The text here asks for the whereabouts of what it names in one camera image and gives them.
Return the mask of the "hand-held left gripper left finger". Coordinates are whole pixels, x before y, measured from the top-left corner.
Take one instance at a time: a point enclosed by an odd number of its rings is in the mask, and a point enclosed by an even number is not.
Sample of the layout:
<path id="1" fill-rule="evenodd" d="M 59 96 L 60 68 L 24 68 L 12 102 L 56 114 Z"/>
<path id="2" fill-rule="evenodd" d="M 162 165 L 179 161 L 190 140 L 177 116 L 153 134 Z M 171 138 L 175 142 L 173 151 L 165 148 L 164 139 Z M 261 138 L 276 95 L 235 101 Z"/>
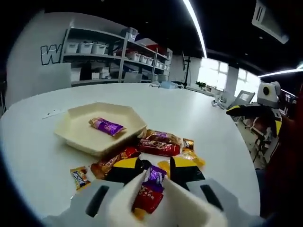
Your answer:
<path id="1" fill-rule="evenodd" d="M 144 170 L 139 158 L 123 159 L 110 169 L 106 180 L 94 180 L 72 198 L 58 216 L 42 220 L 45 227 L 108 227 L 107 209 L 123 187 Z"/>

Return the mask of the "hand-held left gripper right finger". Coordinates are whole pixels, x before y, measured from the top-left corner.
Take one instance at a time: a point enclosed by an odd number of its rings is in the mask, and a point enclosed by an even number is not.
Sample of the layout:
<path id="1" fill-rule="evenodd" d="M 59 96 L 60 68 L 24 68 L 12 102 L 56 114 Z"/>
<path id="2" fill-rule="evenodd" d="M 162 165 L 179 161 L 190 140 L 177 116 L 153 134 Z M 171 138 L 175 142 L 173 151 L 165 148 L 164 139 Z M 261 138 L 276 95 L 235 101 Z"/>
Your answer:
<path id="1" fill-rule="evenodd" d="M 242 210 L 238 198 L 212 178 L 205 178 L 193 160 L 171 157 L 170 179 L 226 216 L 229 227 L 260 227 L 264 219 Z"/>

